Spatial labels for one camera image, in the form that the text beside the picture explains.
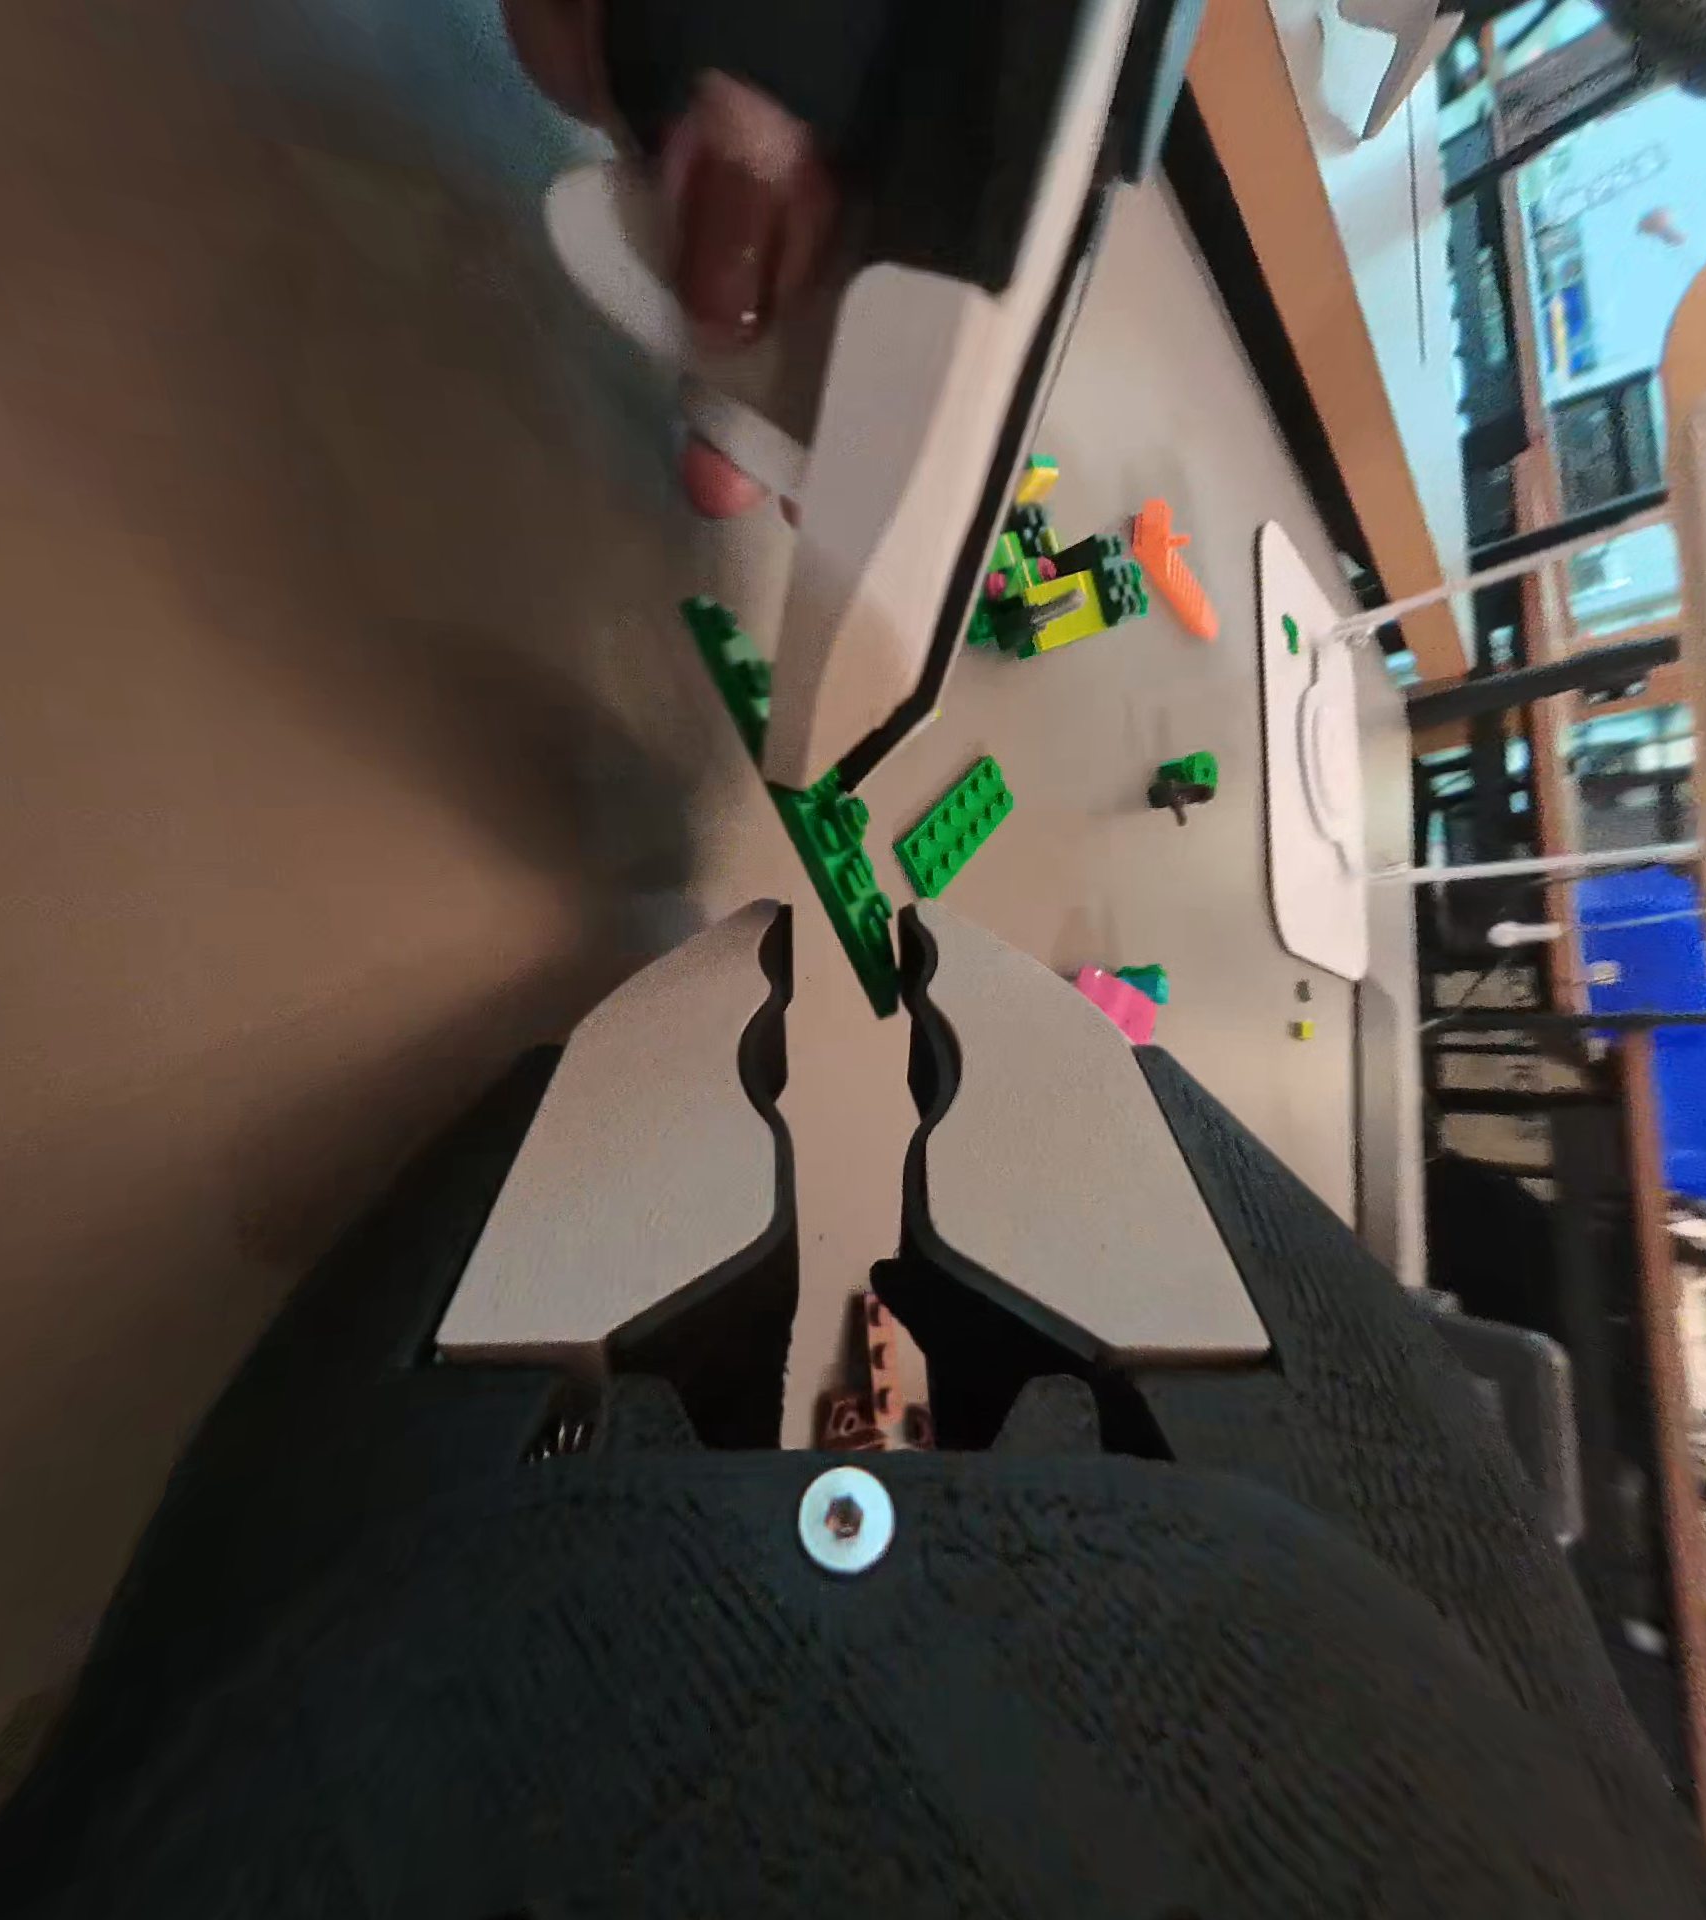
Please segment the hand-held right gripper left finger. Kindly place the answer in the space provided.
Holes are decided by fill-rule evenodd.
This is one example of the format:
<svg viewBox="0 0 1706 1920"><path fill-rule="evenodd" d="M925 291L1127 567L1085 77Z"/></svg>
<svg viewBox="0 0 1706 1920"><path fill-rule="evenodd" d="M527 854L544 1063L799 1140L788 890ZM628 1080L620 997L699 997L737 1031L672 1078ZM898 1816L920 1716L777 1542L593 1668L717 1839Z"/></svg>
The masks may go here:
<svg viewBox="0 0 1706 1920"><path fill-rule="evenodd" d="M793 912L751 900L578 1022L439 1323L441 1358L788 1370L791 1003Z"/></svg>

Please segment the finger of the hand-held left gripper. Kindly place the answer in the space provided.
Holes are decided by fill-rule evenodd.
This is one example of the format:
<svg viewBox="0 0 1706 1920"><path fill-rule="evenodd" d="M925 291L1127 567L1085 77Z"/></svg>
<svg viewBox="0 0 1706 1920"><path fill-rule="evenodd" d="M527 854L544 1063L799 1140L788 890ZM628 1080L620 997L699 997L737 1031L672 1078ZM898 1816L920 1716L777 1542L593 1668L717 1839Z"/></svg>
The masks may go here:
<svg viewBox="0 0 1706 1920"><path fill-rule="evenodd" d="M1040 218L1000 294L894 263L848 284L773 644L773 787L858 785L933 717L1107 218L1107 186Z"/></svg>

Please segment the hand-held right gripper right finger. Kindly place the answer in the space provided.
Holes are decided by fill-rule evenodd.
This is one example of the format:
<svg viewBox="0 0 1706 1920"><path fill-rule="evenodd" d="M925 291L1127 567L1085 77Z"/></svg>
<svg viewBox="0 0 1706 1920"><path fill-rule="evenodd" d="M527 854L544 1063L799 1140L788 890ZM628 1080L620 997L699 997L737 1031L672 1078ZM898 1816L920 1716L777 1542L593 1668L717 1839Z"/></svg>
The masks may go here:
<svg viewBox="0 0 1706 1920"><path fill-rule="evenodd" d="M1242 1366L1272 1341L1122 1031L942 904L898 927L917 1129L898 1313L927 1350L1029 1336L1075 1366Z"/></svg>

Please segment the dark green lego plate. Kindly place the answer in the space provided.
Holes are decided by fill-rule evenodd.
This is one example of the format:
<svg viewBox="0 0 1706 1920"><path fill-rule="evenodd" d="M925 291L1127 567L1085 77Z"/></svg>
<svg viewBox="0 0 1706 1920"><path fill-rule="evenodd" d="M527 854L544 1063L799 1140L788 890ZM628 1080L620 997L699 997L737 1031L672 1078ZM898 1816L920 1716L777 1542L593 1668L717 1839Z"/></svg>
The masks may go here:
<svg viewBox="0 0 1706 1920"><path fill-rule="evenodd" d="M762 773L771 660L711 597L682 598L678 617L749 762ZM785 787L771 775L761 780L869 1006L879 1019L894 1016L901 1006L894 909L866 853L866 802L844 787L839 770L808 787Z"/></svg>

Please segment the pink and blue lego piece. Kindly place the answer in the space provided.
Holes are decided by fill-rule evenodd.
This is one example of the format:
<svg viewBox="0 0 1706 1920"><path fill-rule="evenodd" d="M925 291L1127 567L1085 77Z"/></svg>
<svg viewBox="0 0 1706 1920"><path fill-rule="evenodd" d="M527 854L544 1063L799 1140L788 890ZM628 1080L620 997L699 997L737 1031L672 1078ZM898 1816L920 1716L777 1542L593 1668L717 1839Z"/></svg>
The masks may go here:
<svg viewBox="0 0 1706 1920"><path fill-rule="evenodd" d="M1170 1000L1170 976L1163 964L1117 971L1085 964L1075 975L1075 987L1130 1046L1155 1045L1158 1014Z"/></svg>

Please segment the yellow and green lego assembly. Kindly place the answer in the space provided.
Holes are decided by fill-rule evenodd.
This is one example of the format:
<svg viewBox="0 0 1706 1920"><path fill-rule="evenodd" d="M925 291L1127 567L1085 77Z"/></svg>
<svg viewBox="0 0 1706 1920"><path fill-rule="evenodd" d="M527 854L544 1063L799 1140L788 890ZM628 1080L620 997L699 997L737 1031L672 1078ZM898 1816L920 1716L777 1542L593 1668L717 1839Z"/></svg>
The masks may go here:
<svg viewBox="0 0 1706 1920"><path fill-rule="evenodd" d="M964 642L1034 660L1148 612L1144 569L1128 537L1098 533L1065 543L1040 504L1021 502L991 551Z"/></svg>

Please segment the brown lego plate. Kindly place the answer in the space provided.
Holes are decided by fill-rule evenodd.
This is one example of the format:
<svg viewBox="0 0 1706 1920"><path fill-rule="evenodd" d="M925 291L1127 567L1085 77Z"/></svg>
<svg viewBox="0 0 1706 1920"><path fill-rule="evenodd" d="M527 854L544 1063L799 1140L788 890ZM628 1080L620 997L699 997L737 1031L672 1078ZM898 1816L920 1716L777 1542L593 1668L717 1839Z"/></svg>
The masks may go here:
<svg viewBox="0 0 1706 1920"><path fill-rule="evenodd" d="M844 1370L823 1395L814 1416L814 1447L828 1455L936 1451L930 1405L915 1398L910 1369L917 1354L897 1319L874 1291L858 1292L847 1310Z"/></svg>

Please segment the orange lego carrot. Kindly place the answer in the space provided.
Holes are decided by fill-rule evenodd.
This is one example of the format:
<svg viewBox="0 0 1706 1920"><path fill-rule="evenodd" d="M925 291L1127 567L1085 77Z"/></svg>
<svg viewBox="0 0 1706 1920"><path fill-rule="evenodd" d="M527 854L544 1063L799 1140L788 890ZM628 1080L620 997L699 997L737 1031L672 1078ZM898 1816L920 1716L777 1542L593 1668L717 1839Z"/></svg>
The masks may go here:
<svg viewBox="0 0 1706 1920"><path fill-rule="evenodd" d="M1217 642L1221 619L1188 560L1193 538L1175 527L1170 501L1150 497L1130 518L1130 556L1181 628L1205 644Z"/></svg>

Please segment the long bright green lego plate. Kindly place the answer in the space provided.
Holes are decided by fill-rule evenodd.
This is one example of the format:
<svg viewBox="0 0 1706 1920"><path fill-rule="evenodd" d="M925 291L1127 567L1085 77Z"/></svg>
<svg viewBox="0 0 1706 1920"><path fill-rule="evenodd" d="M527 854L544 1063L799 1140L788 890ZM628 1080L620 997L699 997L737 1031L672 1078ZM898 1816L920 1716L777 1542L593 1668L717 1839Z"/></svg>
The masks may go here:
<svg viewBox="0 0 1706 1920"><path fill-rule="evenodd" d="M915 900L939 900L985 851L1014 809L998 759L977 759L923 818L892 843Z"/></svg>

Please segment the person's left hand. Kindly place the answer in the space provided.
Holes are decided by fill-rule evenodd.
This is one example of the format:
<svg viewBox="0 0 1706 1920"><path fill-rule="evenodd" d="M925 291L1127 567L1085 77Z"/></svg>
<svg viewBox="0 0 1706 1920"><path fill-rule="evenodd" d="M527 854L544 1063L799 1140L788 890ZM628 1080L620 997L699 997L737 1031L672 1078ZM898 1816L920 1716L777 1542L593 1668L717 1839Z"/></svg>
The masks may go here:
<svg viewBox="0 0 1706 1920"><path fill-rule="evenodd" d="M818 266L837 195L814 134L742 75L703 68L647 140L619 104L605 4L504 3L507 40L531 84L580 126L651 168L668 240L668 284L700 349L761 340Z"/></svg>

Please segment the white plastic board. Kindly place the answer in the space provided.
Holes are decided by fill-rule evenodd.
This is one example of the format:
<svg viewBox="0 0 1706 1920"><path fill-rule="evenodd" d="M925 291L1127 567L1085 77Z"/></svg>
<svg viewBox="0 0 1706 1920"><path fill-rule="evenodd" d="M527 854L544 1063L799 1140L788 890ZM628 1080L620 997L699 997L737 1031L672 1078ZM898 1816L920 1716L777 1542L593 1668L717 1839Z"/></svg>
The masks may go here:
<svg viewBox="0 0 1706 1920"><path fill-rule="evenodd" d="M1299 963L1358 984L1371 969L1358 684L1340 615L1277 520L1254 538L1272 925ZM1281 619L1300 626L1288 656Z"/></svg>

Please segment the black metal shelf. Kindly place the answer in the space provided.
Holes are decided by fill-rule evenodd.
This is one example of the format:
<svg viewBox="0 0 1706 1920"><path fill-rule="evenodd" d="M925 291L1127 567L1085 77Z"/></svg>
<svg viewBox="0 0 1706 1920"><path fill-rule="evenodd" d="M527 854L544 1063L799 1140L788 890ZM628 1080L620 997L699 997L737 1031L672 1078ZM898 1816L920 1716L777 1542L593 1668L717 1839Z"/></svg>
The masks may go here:
<svg viewBox="0 0 1706 1920"><path fill-rule="evenodd" d="M1607 373L1585 220L1634 162L1577 181L1590 134L1669 79L1604 4L1467 4L1441 56L1467 556L1619 527L1663 480L1651 377Z"/></svg>

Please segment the blue plastic bin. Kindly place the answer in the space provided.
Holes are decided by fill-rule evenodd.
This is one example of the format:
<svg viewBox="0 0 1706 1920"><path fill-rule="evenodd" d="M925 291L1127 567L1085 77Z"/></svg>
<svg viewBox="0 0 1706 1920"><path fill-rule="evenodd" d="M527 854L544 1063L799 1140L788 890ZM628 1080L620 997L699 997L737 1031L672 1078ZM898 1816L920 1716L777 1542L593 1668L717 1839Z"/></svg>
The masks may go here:
<svg viewBox="0 0 1706 1920"><path fill-rule="evenodd" d="M1699 880L1669 866L1609 870L1570 894L1588 1008L1674 1014L1653 1031L1669 1193L1706 1203L1706 919Z"/></svg>

